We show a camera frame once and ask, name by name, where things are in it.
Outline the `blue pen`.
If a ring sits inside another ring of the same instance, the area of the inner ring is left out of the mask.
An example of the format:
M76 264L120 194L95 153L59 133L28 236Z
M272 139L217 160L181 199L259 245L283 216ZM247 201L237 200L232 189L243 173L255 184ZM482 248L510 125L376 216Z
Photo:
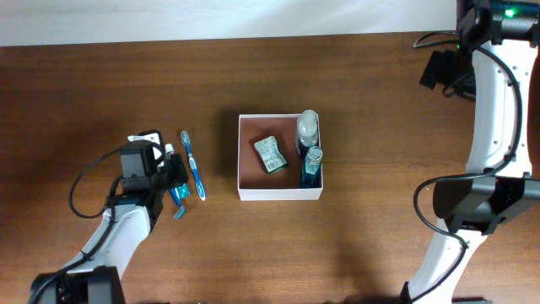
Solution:
M183 205L182 200L186 197L184 187L174 187L168 190L173 202L178 210L174 214L174 219L178 220L186 212L186 207Z

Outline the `green toothpaste tube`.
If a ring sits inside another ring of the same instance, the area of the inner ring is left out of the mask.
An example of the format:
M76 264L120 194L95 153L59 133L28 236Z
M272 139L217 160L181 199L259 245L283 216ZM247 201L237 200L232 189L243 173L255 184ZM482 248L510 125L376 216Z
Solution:
M176 152L172 144L165 145L165 154L167 158L170 158L175 153ZM182 199L187 198L191 195L191 192L185 183L182 183L179 187L170 190L170 193L176 200L178 200L178 204L181 203Z

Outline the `blue white toothbrush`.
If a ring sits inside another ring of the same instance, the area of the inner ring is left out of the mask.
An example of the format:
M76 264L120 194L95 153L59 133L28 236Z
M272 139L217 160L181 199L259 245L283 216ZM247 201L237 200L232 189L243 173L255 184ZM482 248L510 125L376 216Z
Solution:
M189 164L189 166L190 166L190 168L192 170L192 174L193 174L193 176L195 178L195 183L196 183L198 196L202 201L205 201L206 200L206 191L204 189L202 180L201 180L201 178L199 176L199 172L198 172L198 168L197 168L197 162L196 162L196 160L194 158L194 155L192 153L191 140L190 140L189 134L185 130L181 131L181 143L186 148L187 157L188 157L188 164Z

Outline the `green white soap box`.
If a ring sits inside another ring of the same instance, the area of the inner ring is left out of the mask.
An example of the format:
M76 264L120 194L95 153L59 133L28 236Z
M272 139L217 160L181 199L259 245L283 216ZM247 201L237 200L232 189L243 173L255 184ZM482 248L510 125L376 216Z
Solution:
M278 147L278 141L274 136L269 136L253 144L258 153L263 167L268 175L284 169L288 161L282 155Z

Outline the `purple foam soap bottle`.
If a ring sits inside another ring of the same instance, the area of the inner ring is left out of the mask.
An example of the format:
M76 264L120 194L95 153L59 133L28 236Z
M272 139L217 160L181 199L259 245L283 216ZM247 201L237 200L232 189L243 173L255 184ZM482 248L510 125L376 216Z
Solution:
M304 111L297 119L295 146L301 159L308 149L318 145L318 114L313 110Z

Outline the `blue mouthwash bottle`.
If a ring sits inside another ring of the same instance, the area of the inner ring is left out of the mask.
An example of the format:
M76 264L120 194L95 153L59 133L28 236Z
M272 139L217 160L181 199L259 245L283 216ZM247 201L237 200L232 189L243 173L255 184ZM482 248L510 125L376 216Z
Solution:
M310 147L307 150L300 175L301 188L315 188L320 186L322 156L323 151L318 146Z

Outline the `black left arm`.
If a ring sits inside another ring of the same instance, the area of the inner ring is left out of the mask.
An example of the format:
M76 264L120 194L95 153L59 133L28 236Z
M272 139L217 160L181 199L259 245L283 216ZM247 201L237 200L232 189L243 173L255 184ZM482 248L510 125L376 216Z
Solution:
M171 144L139 139L116 151L122 174L105 198L100 226L72 261L35 278L29 303L126 301L121 279L127 265L153 230L165 192L186 181L186 170Z

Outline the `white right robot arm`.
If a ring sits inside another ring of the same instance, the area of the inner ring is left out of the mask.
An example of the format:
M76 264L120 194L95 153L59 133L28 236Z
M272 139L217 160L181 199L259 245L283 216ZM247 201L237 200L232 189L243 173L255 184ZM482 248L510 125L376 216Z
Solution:
M437 51L453 45L454 50ZM429 179L436 222L402 303L449 303L468 261L498 225L539 201L527 145L527 112L539 47L539 7L517 1L460 1L456 28L430 32L415 48L435 51L421 82L468 93L475 102L472 148L461 175Z

